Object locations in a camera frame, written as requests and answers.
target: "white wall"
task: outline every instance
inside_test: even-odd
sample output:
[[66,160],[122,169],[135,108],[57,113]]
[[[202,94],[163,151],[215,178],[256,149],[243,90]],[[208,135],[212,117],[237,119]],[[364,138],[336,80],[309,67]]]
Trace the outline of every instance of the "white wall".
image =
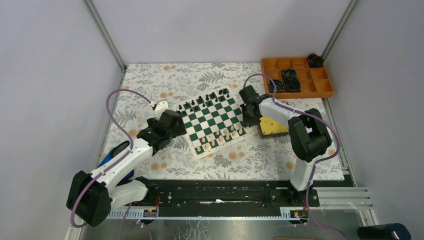
[[349,0],[94,3],[126,63],[258,63],[321,54]]
[[120,69],[83,1],[0,3],[0,239],[63,239]]
[[424,239],[424,1],[362,0],[327,68],[330,99],[360,186],[380,223]]

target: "green and white chessboard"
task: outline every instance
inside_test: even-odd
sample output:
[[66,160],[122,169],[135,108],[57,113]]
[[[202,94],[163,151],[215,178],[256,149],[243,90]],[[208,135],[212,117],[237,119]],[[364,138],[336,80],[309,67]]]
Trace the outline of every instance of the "green and white chessboard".
[[231,88],[222,87],[174,106],[180,111],[187,130],[185,138],[196,159],[258,132],[256,127],[243,127],[242,110],[234,96]]

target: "orange wooden box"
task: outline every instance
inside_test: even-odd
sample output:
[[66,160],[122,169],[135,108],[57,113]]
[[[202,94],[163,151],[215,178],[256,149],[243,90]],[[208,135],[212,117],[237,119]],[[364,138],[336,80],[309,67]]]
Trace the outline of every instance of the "orange wooden box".
[[[297,74],[297,79],[300,82],[300,92],[281,92],[277,93],[277,99],[314,99],[314,98],[329,98],[334,94],[333,85],[327,74],[327,69],[309,68],[306,57],[274,57],[263,58],[260,61],[262,73],[270,76],[272,79],[278,79],[283,82],[281,70],[294,69]],[[265,92],[270,92],[268,86],[269,79],[263,77]]]

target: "wooden object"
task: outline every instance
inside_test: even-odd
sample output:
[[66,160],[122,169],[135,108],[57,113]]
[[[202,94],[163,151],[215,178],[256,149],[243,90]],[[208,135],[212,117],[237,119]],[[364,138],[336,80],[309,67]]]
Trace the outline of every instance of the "wooden object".
[[[260,66],[263,74],[281,82],[283,82],[282,70],[294,69],[296,71],[297,79],[300,82],[300,92],[280,92],[275,95],[277,99],[329,98],[334,94],[334,88],[327,74],[327,69],[325,67],[309,68],[306,57],[263,58],[260,61]],[[267,77],[263,77],[265,92],[273,94],[270,92],[268,81]]]

